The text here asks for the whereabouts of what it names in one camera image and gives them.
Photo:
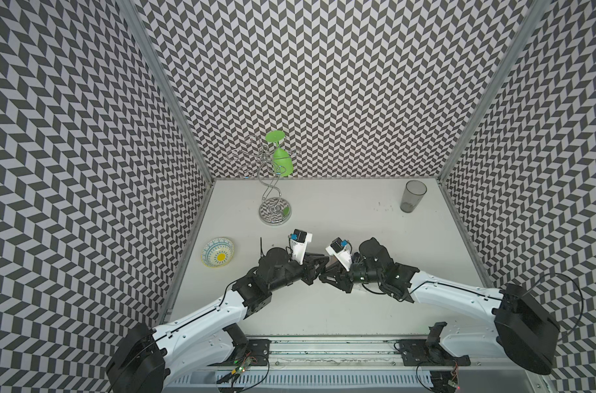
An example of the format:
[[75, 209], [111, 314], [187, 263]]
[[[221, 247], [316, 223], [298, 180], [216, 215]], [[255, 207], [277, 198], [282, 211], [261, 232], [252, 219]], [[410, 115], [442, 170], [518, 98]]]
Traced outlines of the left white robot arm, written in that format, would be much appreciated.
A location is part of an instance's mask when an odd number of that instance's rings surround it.
[[241, 358], [248, 339], [238, 324], [268, 305], [274, 291], [298, 281], [313, 284], [329, 260], [306, 253], [298, 262], [287, 250], [273, 247], [207, 306], [156, 327], [136, 324], [106, 365], [109, 390], [161, 392], [195, 369]]

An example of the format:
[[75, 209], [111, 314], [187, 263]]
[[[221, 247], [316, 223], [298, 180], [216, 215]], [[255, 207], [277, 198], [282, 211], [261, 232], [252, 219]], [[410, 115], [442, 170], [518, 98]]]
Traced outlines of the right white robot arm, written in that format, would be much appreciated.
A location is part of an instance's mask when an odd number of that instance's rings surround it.
[[438, 325], [437, 342], [453, 357], [507, 358], [538, 375], [550, 374], [556, 365], [560, 325], [518, 284], [483, 288], [439, 278], [394, 261], [374, 237], [357, 252], [337, 238], [327, 254], [335, 261], [319, 279], [341, 291], [350, 293], [358, 285], [375, 283], [398, 302], [438, 306], [474, 319], [476, 324], [467, 327]]

